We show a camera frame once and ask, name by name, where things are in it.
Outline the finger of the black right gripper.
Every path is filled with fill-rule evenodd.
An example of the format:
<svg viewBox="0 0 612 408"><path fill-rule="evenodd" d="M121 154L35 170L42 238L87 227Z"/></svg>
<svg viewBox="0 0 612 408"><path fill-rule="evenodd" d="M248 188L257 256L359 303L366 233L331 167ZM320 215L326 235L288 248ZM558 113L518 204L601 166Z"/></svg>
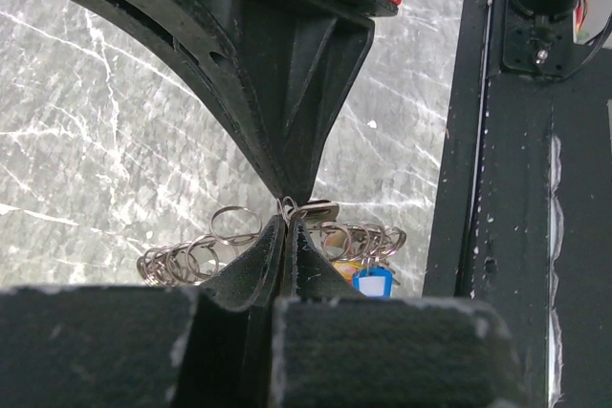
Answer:
<svg viewBox="0 0 612 408"><path fill-rule="evenodd" d="M248 62L198 0L71 0L161 59L229 133L273 195L292 192L275 146L283 107L263 63Z"/></svg>

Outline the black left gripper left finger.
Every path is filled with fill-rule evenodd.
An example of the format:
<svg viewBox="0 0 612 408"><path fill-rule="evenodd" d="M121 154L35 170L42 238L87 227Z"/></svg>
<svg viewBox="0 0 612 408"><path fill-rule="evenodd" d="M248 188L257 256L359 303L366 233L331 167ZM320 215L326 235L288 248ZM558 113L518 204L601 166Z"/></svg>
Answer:
<svg viewBox="0 0 612 408"><path fill-rule="evenodd" d="M265 406L281 255L197 287L2 290L2 405Z"/></svg>

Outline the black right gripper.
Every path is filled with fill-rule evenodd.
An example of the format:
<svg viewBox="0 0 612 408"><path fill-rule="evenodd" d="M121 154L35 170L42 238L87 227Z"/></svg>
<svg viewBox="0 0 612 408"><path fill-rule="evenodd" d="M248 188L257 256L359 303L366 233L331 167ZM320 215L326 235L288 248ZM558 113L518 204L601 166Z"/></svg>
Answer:
<svg viewBox="0 0 612 408"><path fill-rule="evenodd" d="M276 198L307 202L325 142L402 0L233 0L236 141Z"/></svg>

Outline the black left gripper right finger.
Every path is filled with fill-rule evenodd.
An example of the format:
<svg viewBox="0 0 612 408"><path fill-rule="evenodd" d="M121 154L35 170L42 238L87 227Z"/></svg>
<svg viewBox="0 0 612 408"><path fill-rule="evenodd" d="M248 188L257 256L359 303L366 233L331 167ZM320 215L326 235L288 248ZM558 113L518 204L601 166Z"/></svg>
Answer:
<svg viewBox="0 0 612 408"><path fill-rule="evenodd" d="M526 407L511 333L488 304L372 299L291 222L273 306L273 407Z"/></svg>

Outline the round metal key ring plate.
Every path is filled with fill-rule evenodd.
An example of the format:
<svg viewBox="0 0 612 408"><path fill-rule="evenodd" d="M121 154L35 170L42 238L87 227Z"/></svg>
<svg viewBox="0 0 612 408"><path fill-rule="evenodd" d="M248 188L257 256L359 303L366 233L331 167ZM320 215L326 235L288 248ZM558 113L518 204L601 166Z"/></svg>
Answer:
<svg viewBox="0 0 612 408"><path fill-rule="evenodd" d="M286 197L276 202L277 215L268 225L250 209L230 205L217 210L209 219L208 231L191 240L151 247L136 261L144 283L153 287L197 286L219 275L246 256L262 253L263 270L273 257L282 254L288 224L300 221L308 236L315 239L315 253L332 267L333 263L358 262L365 268L388 268L396 279L390 259L407 240L406 232L393 225L375 222L310 222L300 218L300 206Z"/></svg>

